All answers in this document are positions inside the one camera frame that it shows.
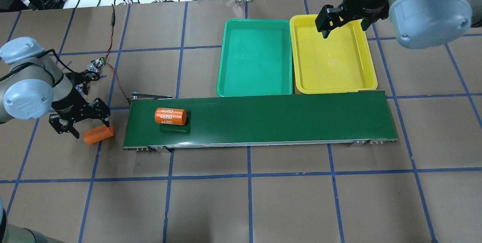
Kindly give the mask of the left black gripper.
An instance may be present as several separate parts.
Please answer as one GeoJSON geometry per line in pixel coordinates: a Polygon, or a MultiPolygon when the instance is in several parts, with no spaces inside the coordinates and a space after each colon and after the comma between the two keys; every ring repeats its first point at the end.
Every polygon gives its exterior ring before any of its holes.
{"type": "Polygon", "coordinates": [[[110,127],[110,108],[100,98],[89,103],[82,96],[68,96],[53,102],[52,108],[55,114],[49,115],[49,123],[59,134],[70,133],[79,139],[80,133],[74,128],[74,123],[86,119],[98,119],[106,128],[110,127]]]}

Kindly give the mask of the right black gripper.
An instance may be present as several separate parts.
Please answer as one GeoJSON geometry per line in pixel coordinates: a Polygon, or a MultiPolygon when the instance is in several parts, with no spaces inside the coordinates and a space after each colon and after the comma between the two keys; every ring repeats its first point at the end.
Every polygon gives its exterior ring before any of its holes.
{"type": "Polygon", "coordinates": [[[388,0],[343,0],[338,7],[323,6],[316,18],[316,28],[327,39],[333,29],[361,20],[361,29],[367,31],[372,23],[388,17],[388,8],[388,0]]]}

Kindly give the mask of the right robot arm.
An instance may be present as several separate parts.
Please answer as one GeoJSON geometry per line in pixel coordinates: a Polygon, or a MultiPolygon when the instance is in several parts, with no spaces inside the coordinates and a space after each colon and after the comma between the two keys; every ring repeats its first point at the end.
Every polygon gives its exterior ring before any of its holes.
{"type": "Polygon", "coordinates": [[[315,25],[327,38],[353,20],[360,20],[365,31],[380,19],[390,19],[401,46],[425,49],[481,27],[481,10],[481,0],[343,0],[337,7],[325,5],[315,25]]]}

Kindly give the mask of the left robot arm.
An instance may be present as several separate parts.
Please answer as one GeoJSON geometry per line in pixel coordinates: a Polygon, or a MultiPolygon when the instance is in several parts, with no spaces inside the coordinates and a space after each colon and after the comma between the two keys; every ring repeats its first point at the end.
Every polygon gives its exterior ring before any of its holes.
{"type": "Polygon", "coordinates": [[[76,72],[53,50],[46,50],[34,38],[19,37],[1,47],[1,58],[10,71],[1,78],[1,123],[13,118],[29,120],[49,114],[49,123],[59,133],[80,133],[74,124],[98,119],[102,124],[83,133],[87,144],[95,144],[115,135],[108,118],[110,108],[100,99],[86,101],[89,85],[101,77],[103,58],[90,62],[85,71],[76,72]]]}

